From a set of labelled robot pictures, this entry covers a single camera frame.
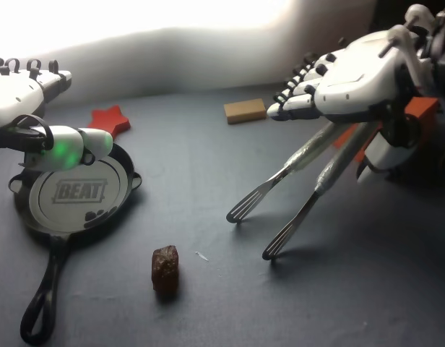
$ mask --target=green light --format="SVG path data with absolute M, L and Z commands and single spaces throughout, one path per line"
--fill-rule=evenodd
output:
M 67 152 L 68 149 L 69 149 L 69 146 L 67 143 L 57 142 L 56 145 L 54 146 L 54 149 L 52 149 L 52 151 L 54 153 L 54 157 L 60 158 Z
M 112 147 L 112 145 L 113 145 L 112 135 L 110 135 L 109 133 L 105 134 L 105 146 Z
M 79 156 L 76 153 L 70 154 L 65 160 L 65 168 L 73 168 L 79 163 Z

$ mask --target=tan rectangular block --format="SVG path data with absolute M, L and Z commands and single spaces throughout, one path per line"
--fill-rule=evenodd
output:
M 266 118 L 266 108 L 262 99 L 241 101 L 240 103 L 226 103 L 224 110 L 229 124 Z

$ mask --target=brown cube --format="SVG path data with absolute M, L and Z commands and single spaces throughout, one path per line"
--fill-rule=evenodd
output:
M 262 99 L 241 101 L 240 103 L 226 103 L 224 110 L 229 124 L 266 119 L 266 108 Z
M 153 290 L 160 294 L 174 294 L 178 289 L 179 256 L 175 246 L 166 246 L 153 251 Z

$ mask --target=white scrap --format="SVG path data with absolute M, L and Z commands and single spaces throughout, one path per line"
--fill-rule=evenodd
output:
M 209 262 L 208 258 L 206 258 L 202 253 L 200 252 L 195 252 L 196 255 L 198 255 L 199 257 L 201 257 L 203 260 Z

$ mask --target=white backdrop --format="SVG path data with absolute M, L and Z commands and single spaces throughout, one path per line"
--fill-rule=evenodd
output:
M 366 33 L 375 0 L 31 4 L 0 17 L 0 56 L 57 59 L 73 74 L 62 105 L 281 81 L 307 51 Z

